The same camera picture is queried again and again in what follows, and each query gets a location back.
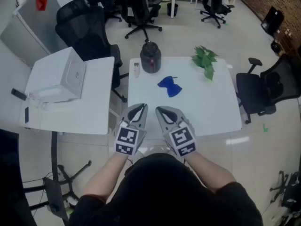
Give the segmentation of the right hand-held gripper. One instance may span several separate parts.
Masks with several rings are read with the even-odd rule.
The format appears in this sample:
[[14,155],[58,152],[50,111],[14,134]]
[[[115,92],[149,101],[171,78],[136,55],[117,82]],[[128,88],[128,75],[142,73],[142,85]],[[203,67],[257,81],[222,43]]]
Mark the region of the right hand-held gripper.
[[155,113],[167,146],[178,157],[185,157],[197,150],[194,128],[189,121],[185,121],[186,117],[180,109],[158,106]]

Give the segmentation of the person's left forearm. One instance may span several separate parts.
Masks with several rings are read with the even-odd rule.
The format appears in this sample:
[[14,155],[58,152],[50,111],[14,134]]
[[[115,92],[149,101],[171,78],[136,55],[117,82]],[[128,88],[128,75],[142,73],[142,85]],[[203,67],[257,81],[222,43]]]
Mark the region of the person's left forearm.
[[106,202],[116,186],[127,159],[126,154],[114,153],[88,181],[83,195],[95,196]]

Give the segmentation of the tall black mesh office chair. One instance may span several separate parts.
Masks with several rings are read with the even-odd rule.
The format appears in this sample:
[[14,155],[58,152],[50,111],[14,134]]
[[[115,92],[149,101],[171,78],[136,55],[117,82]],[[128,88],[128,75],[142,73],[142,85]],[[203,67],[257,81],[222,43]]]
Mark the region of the tall black mesh office chair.
[[104,9],[98,5],[90,7],[85,0],[73,0],[58,10],[56,21],[56,33],[83,61],[114,57],[111,90],[126,103],[127,98],[120,95],[116,88],[128,74],[120,75],[119,68],[123,65],[120,49],[107,39]]

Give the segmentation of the small black device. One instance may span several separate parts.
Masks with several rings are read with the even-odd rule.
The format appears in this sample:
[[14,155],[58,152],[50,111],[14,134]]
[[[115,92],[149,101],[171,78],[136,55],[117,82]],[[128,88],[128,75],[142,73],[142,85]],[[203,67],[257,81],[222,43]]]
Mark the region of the small black device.
[[17,97],[17,98],[23,100],[23,101],[26,101],[26,100],[27,100],[27,96],[26,96],[24,93],[22,93],[22,92],[16,90],[15,88],[12,88],[11,94],[14,95],[15,97]]

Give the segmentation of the black table leg frame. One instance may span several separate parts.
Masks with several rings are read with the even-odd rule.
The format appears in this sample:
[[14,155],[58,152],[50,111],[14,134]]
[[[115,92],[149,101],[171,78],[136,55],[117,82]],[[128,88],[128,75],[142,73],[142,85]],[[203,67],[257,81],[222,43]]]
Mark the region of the black table leg frame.
[[42,178],[43,184],[40,186],[24,188],[26,194],[42,191],[46,193],[47,201],[39,202],[38,204],[30,206],[30,210],[38,210],[48,206],[50,212],[61,218],[64,226],[67,226],[69,217],[65,203],[68,199],[78,201],[79,197],[74,193],[72,183],[85,169],[91,166],[92,161],[88,161],[77,173],[73,176],[68,176],[64,166],[57,162],[57,142],[58,133],[51,133],[51,165],[52,178],[45,176]]

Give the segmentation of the grey cabinet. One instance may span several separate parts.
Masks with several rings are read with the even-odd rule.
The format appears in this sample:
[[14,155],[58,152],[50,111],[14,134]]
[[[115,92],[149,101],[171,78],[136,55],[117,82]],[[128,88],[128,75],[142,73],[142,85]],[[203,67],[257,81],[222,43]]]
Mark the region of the grey cabinet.
[[57,0],[48,0],[45,11],[36,10],[36,0],[26,0],[12,13],[0,40],[25,64],[33,67],[40,60],[67,48],[55,31]]

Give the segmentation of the blue cloth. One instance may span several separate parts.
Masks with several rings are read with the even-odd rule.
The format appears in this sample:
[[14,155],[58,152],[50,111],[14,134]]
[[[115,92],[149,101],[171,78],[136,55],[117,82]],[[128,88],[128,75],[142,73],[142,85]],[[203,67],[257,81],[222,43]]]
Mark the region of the blue cloth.
[[180,87],[178,84],[175,84],[174,79],[177,79],[177,77],[167,76],[158,83],[160,88],[167,89],[167,94],[169,97],[175,97],[182,91],[182,87]]

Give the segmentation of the person's right forearm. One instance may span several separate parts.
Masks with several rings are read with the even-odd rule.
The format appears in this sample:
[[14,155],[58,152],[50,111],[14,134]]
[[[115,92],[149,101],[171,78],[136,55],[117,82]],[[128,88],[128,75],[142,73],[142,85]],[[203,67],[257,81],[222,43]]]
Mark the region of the person's right forearm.
[[186,155],[184,158],[202,183],[212,192],[236,182],[234,176],[227,169],[217,165],[197,151]]

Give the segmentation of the white printer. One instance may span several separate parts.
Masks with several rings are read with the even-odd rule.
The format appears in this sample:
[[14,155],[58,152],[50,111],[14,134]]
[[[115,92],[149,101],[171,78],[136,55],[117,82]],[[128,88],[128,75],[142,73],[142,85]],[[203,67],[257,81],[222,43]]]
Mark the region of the white printer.
[[42,103],[80,99],[86,63],[72,48],[65,48],[35,62],[25,94]]

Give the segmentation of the green leafy plant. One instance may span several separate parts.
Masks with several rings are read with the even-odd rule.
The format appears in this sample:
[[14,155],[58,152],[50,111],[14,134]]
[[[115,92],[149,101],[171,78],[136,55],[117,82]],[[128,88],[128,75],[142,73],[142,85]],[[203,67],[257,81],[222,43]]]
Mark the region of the green leafy plant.
[[194,51],[195,54],[191,57],[193,63],[197,67],[203,68],[204,76],[212,81],[215,72],[213,63],[217,62],[218,55],[204,46],[196,46]]

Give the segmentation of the black box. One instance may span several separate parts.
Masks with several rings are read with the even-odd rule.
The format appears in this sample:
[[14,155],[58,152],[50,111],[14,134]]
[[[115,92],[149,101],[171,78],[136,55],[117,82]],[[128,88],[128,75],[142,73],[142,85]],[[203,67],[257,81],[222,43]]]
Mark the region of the black box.
[[272,6],[265,16],[264,20],[262,21],[261,27],[267,34],[273,37],[275,32],[282,24],[283,20],[283,13]]

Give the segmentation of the black tripod stand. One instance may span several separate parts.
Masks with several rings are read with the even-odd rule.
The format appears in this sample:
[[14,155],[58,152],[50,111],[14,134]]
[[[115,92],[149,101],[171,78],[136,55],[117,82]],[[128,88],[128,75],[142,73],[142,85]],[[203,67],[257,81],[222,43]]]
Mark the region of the black tripod stand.
[[276,201],[276,199],[283,195],[286,189],[286,183],[288,180],[288,174],[285,174],[282,170],[279,171],[279,176],[281,177],[280,180],[280,185],[276,186],[276,187],[272,187],[269,189],[270,192],[276,191],[276,194],[274,195],[274,198],[272,198],[270,200],[270,204],[274,203]]

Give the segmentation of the black kettle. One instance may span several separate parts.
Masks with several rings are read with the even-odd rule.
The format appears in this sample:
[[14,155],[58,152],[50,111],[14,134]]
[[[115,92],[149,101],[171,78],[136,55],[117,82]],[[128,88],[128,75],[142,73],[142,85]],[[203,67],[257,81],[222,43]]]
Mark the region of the black kettle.
[[142,69],[150,74],[157,73],[161,68],[161,51],[154,42],[146,42],[140,52]]

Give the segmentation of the person's black shirt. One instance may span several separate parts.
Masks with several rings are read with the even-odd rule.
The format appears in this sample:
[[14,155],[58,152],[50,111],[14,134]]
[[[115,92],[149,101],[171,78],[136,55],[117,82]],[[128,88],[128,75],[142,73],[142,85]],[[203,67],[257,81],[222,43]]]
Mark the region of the person's black shirt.
[[263,226],[236,182],[210,191],[186,162],[154,153],[129,167],[106,202],[82,195],[68,226]]

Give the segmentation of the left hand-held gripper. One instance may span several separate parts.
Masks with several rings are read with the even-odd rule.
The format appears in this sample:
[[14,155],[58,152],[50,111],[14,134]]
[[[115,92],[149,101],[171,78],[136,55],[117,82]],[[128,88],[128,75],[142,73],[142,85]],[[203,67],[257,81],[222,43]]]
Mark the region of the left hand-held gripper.
[[126,156],[136,154],[146,136],[144,128],[147,114],[148,105],[144,103],[132,105],[123,111],[121,123],[116,128],[115,152]]

